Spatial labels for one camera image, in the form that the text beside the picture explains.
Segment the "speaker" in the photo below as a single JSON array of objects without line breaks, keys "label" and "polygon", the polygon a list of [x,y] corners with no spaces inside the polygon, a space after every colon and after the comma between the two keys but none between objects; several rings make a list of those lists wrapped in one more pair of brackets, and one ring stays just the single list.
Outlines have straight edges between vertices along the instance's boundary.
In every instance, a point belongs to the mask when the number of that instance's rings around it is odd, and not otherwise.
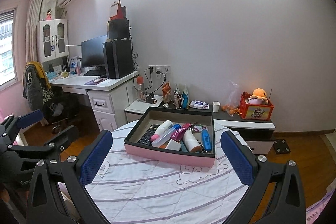
[{"label": "speaker", "polygon": [[107,37],[110,39],[129,39],[129,21],[114,19],[107,22]]},{"label": "speaker", "polygon": [[133,72],[132,44],[129,39],[103,43],[107,78],[120,79]]}]

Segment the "toy box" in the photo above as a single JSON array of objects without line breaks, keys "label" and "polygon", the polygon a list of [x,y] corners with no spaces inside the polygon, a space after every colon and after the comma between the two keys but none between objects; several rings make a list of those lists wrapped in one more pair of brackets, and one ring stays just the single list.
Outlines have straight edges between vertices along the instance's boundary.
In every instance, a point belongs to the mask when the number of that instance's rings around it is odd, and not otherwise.
[{"label": "toy box", "polygon": [[240,98],[239,109],[241,118],[243,119],[256,119],[269,121],[274,108],[271,101],[268,100],[267,105],[251,105],[248,99],[251,94],[244,92]]},{"label": "toy box", "polygon": [[[211,139],[212,151],[207,154],[184,152],[137,143],[151,125],[162,124],[166,120],[170,120],[174,124],[178,123],[181,126],[185,123],[197,123],[206,126]],[[202,140],[201,133],[193,134],[196,139]],[[125,149],[129,154],[152,160],[189,166],[212,167],[215,162],[215,133],[212,112],[149,107],[125,138]]]}]

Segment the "white quilt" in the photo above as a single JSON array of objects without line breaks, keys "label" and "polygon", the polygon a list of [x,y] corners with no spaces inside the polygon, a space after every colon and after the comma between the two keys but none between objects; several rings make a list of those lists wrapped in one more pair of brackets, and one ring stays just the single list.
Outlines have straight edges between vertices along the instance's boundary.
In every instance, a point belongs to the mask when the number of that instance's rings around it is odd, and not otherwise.
[{"label": "white quilt", "polygon": [[[113,146],[86,186],[105,217],[114,224],[222,223],[248,189],[221,149],[221,134],[229,129],[215,123],[214,166],[191,167],[127,154],[124,138],[136,122],[112,133]],[[238,132],[233,133],[247,145]]]}]

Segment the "blue gripper pad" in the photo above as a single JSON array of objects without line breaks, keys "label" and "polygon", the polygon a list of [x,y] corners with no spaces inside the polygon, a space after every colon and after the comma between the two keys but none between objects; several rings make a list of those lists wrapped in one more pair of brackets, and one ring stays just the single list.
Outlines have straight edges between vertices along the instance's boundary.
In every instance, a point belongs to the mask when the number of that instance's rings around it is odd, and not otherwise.
[{"label": "blue gripper pad", "polygon": [[82,186],[92,183],[100,166],[110,151],[113,137],[110,131],[103,130],[92,144],[78,155],[76,173]]},{"label": "blue gripper pad", "polygon": [[258,172],[258,164],[252,151],[242,145],[231,131],[223,132],[220,138],[220,145],[240,182],[251,186]]},{"label": "blue gripper pad", "polygon": [[35,110],[34,112],[19,117],[16,126],[18,128],[24,129],[28,126],[31,126],[32,124],[35,124],[36,122],[39,122],[42,119],[43,119],[43,113],[41,110],[38,109]]}]

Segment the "wet wipes package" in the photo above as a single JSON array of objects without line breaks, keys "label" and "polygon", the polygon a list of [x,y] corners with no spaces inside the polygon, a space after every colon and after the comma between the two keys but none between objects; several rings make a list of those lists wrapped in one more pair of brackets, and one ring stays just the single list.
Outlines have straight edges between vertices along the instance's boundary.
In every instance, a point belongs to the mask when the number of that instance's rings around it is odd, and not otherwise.
[{"label": "wet wipes package", "polygon": [[189,106],[198,109],[209,109],[209,104],[201,101],[192,101]]}]

